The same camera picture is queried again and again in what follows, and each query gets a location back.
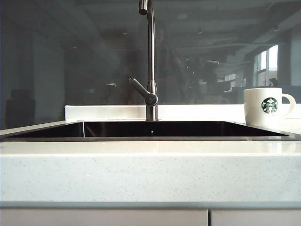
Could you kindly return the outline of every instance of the green logo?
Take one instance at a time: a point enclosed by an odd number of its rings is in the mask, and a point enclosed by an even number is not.
[[[275,113],[277,111],[277,108],[278,108],[278,102],[275,98],[272,97],[266,98],[261,104],[261,109],[266,114]]]

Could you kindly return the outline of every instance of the cabinet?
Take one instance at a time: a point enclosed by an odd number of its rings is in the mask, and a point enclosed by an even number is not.
[[[212,210],[211,226],[300,226],[301,210]]]
[[[208,226],[207,210],[2,209],[1,226]]]

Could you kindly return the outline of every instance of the sink basin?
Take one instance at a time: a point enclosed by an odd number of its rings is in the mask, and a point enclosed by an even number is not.
[[[300,136],[227,121],[75,122],[2,137],[2,141],[299,140]]]

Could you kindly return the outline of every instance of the faucet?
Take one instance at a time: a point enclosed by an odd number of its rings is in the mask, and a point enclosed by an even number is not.
[[[149,81],[145,89],[135,78],[129,83],[144,97],[146,103],[146,121],[158,121],[158,96],[156,86],[156,44],[155,19],[151,0],[140,0],[139,13],[147,15],[149,45]]]

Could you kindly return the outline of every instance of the window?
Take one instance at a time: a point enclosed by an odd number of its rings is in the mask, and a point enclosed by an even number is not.
[[[255,56],[253,86],[269,86],[271,79],[277,80],[277,61],[277,45]]]

